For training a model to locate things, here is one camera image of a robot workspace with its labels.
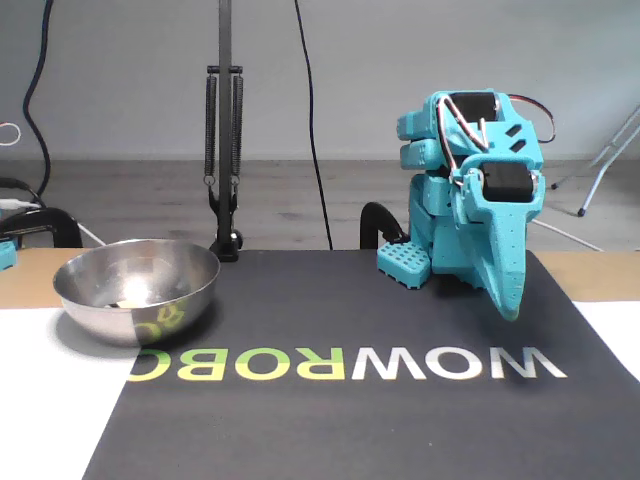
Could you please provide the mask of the teal moving gripper finger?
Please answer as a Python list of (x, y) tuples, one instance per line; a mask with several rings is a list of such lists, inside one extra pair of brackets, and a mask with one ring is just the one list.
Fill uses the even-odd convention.
[(515, 321), (524, 294), (530, 207), (524, 203), (488, 202), (482, 213), (486, 216), (488, 253), (481, 276), (500, 315)]

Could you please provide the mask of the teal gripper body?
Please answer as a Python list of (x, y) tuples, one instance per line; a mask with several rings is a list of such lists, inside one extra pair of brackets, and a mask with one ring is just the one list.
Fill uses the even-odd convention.
[(455, 208), (469, 221), (532, 221), (545, 199), (545, 177), (525, 155), (471, 155), (452, 182)]

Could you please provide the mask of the teal fixed gripper finger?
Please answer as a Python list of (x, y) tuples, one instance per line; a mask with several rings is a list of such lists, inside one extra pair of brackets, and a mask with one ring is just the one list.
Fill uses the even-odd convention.
[(470, 220), (465, 215), (454, 214), (453, 220), (460, 248), (468, 263), (459, 278), (476, 289), (483, 289), (494, 300), (495, 281), (490, 272), (493, 254), (489, 235), (492, 218), (485, 215), (480, 220)]

